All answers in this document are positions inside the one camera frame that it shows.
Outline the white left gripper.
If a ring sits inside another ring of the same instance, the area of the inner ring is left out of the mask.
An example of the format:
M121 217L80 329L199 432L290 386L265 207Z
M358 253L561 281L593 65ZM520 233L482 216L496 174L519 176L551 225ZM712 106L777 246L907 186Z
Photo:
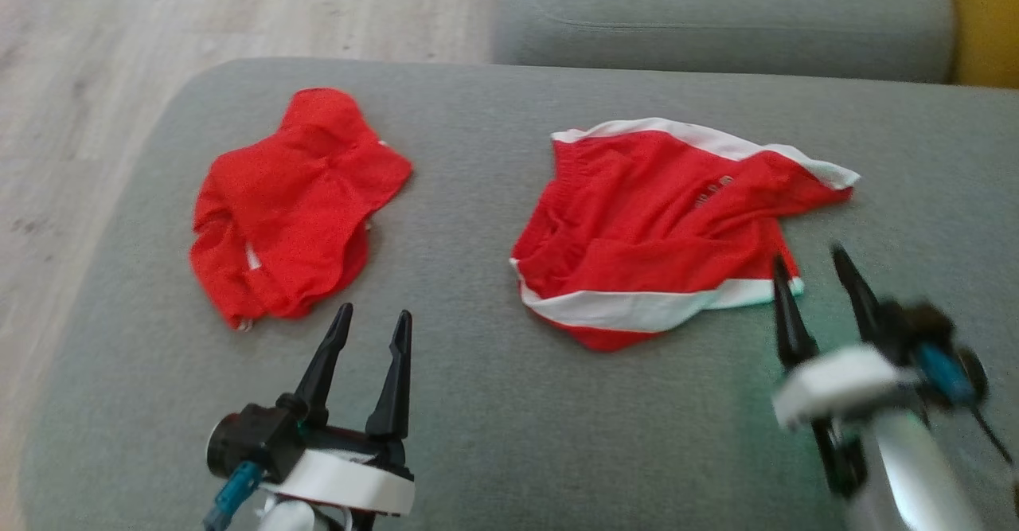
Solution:
M404 516L415 476L405 465L410 425L412 314L394 328L375 410L360 431L329 425L326 401L346 346L353 304L343 303L310 359L293 396L259 408L259 455L266 459L261 516Z

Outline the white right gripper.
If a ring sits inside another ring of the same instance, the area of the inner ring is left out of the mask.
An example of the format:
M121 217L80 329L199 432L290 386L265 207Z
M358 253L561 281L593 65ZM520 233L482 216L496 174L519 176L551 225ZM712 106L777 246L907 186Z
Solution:
M860 338L882 342L880 303L840 244L832 245L838 281L849 296ZM901 372L874 347L845 347L819 356L791 288L785 260L772 263L775 339L780 365L793 369L772 397L779 426L787 431L808 427L825 469L827 488L850 498L867 474L862 453L844 441L837 422L864 421L878 412L902 412L924 422L924 406L915 390L917 376Z

